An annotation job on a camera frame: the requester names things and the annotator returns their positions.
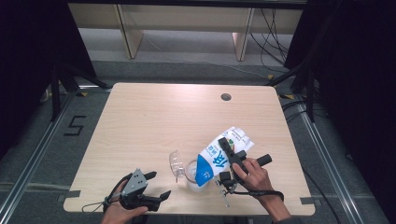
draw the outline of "floor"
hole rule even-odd
[[[251,37],[247,44],[245,60],[238,62],[234,54],[231,34],[146,31],[135,59],[128,60],[119,31],[80,29],[80,33],[95,69],[100,70],[105,67],[108,69],[108,65],[113,64],[112,70],[99,71],[99,74],[107,73],[103,76],[104,79],[113,81],[128,78],[120,77],[120,73],[127,73],[123,70],[123,66],[127,66],[125,64],[130,62],[157,63],[159,66],[165,64],[164,66],[169,67],[175,63],[182,63],[198,68],[232,69],[246,77],[255,77],[262,81],[267,81],[272,73],[268,69],[266,69],[267,73],[254,70],[261,69],[262,62],[270,69],[286,71],[271,56],[265,54],[261,57],[262,51]],[[255,37],[263,41],[260,34],[255,34]],[[287,47],[292,35],[279,35],[278,39]],[[277,49],[271,49],[271,52],[279,60],[282,59]],[[277,92],[280,95],[290,94],[288,86],[291,81],[292,79],[279,85]],[[91,85],[83,80],[80,84]],[[70,214],[62,208],[64,195],[78,168],[77,165],[71,164],[79,163],[83,157],[100,117],[100,108],[103,108],[108,96],[108,91],[88,92],[89,97],[72,96],[73,99],[69,99],[67,94],[63,96],[63,102],[70,106],[58,124],[53,124],[49,120],[50,101],[44,103],[36,111],[20,144],[12,148],[0,162],[0,202],[9,200],[10,196],[19,200],[15,206],[8,208],[10,215],[2,220],[2,223],[98,223],[100,221],[100,213],[88,216],[81,213]],[[282,105],[286,105],[294,100],[280,101]],[[285,118],[301,164],[308,171],[306,179],[317,208],[317,212],[312,217],[302,217],[303,223],[336,223],[336,217],[339,223],[389,223],[365,185],[353,160],[346,157],[347,149],[327,118],[326,111],[319,104],[315,104],[315,109],[314,124],[310,123],[306,115],[301,112],[304,111],[304,105],[295,105],[285,110]],[[83,132],[78,139],[64,141],[64,133],[70,131],[69,120],[77,114],[84,114],[89,119],[84,126],[88,131]],[[55,134],[48,133],[48,127],[51,125],[58,125],[54,129]],[[48,142],[43,142],[42,136],[48,136]],[[42,154],[37,154],[39,148],[48,149],[42,151]],[[63,152],[70,150],[73,153],[62,153],[53,148],[62,148]],[[37,164],[26,166],[32,164],[32,159],[36,159]],[[25,188],[13,188],[14,183],[23,181],[26,183]],[[270,223],[268,217],[249,219],[250,223]]]

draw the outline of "transparent lid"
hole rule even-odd
[[[171,170],[176,178],[181,178],[186,174],[183,167],[183,161],[180,158],[178,150],[169,154],[169,164],[171,165]]]

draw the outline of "light wood tabletop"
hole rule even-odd
[[[224,93],[231,100],[221,99]],[[266,215],[246,195],[227,195],[231,206],[226,207],[213,180],[203,192],[191,191],[186,178],[176,183],[170,169],[171,152],[178,150],[184,162],[196,159],[231,127],[242,129],[254,142],[248,157],[271,155],[273,161],[265,168],[274,189],[284,193],[290,213],[313,215],[315,206],[300,200],[311,195],[275,89],[194,84],[116,84],[70,189],[80,190],[80,195],[67,198],[64,209],[80,212],[86,204],[101,202],[120,179],[140,168],[144,174],[158,173],[148,181],[145,195],[159,197],[172,190],[155,214]]]

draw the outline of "blue and white package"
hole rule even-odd
[[[220,134],[198,155],[195,176],[198,186],[202,186],[212,179],[213,176],[218,175],[230,166],[227,155],[219,145],[219,139],[222,137],[227,139],[234,153],[242,150],[248,151],[254,145],[245,135],[244,131],[239,128],[232,127]]]

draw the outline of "person's left hand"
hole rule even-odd
[[[121,192],[123,187],[126,185],[127,180],[123,181],[119,187],[117,188],[115,193]],[[145,206],[143,207],[137,207],[132,210],[127,210],[122,207],[120,202],[116,202],[119,200],[119,197],[116,197],[112,199],[114,203],[111,203],[103,218],[102,218],[102,224],[124,224],[127,221],[131,220],[133,217],[138,217],[140,215],[145,214],[149,209]]]

